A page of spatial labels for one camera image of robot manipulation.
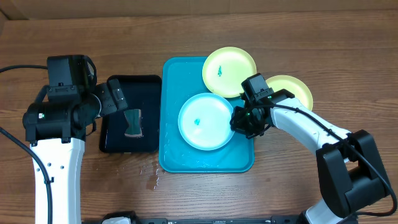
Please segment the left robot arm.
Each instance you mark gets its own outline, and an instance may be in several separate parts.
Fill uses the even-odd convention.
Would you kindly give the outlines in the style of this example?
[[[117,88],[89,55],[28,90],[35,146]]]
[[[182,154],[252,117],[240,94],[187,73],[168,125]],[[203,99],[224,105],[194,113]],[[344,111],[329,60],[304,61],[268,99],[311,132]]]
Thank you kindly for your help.
[[[39,158],[35,169],[35,222],[81,223],[80,174],[87,126],[127,108],[117,79],[97,84],[86,55],[47,59],[47,101],[39,96],[24,114],[25,140]]]

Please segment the green scrubbing sponge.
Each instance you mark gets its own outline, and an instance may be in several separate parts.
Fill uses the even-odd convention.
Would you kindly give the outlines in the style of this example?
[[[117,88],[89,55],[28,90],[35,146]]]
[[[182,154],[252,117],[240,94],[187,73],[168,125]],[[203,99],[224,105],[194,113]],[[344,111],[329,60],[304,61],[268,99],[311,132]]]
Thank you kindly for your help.
[[[129,138],[141,138],[142,133],[142,113],[140,109],[126,110],[124,116],[127,121],[127,129],[124,135]]]

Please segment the light blue plate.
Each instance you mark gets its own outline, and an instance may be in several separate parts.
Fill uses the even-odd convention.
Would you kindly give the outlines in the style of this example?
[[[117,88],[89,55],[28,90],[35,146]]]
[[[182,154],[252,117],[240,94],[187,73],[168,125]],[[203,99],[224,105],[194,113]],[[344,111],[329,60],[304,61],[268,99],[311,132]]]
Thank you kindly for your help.
[[[178,129],[183,139],[202,151],[225,146],[233,137],[230,120],[233,107],[214,93],[200,93],[189,98],[178,114]]]

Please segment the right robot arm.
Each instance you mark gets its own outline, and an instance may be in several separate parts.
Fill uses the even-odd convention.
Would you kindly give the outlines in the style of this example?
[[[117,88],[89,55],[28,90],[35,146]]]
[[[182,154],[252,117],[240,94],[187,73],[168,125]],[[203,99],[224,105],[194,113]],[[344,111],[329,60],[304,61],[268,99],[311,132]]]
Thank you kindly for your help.
[[[357,223],[360,215],[387,217],[397,211],[397,196],[371,134],[352,133],[312,112],[312,94],[295,77],[265,79],[257,73],[241,86],[244,106],[233,111],[233,131],[252,139],[275,127],[317,160],[322,199],[299,215],[272,217],[272,223]]]

